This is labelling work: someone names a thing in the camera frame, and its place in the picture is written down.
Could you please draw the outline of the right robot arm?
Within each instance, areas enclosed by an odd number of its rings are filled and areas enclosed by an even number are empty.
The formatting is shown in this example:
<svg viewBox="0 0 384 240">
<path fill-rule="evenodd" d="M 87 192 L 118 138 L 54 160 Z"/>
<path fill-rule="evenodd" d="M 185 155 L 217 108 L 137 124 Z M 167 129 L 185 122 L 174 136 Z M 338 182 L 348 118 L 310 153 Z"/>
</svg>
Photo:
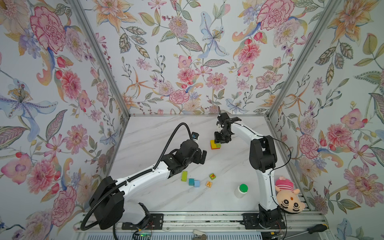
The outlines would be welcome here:
<svg viewBox="0 0 384 240">
<path fill-rule="evenodd" d="M 249 161 L 256 170 L 260 190 L 258 223 L 262 228 L 271 228 L 282 217 L 274 185 L 273 170 L 278 160 L 274 139 L 255 132 L 240 118 L 231 118 L 227 113 L 218 115 L 217 126 L 220 131 L 215 132 L 215 143 L 227 144 L 235 135 L 249 145 Z"/>
</svg>

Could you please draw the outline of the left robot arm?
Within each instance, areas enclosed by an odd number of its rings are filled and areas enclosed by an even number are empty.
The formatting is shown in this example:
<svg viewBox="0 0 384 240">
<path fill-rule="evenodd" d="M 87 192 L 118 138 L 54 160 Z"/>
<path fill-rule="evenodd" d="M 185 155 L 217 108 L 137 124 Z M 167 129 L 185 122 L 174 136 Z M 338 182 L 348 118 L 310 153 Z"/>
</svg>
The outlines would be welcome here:
<svg viewBox="0 0 384 240">
<path fill-rule="evenodd" d="M 119 221 L 144 229 L 150 223 L 151 213 L 143 203 L 128 202 L 134 194 L 158 182 L 182 173 L 191 163 L 203 165 L 207 156 L 194 140 L 184 141 L 179 149 L 163 155 L 160 162 L 132 177 L 104 178 L 89 201 L 90 210 L 80 229 L 95 226 L 101 230 L 114 227 Z"/>
</svg>

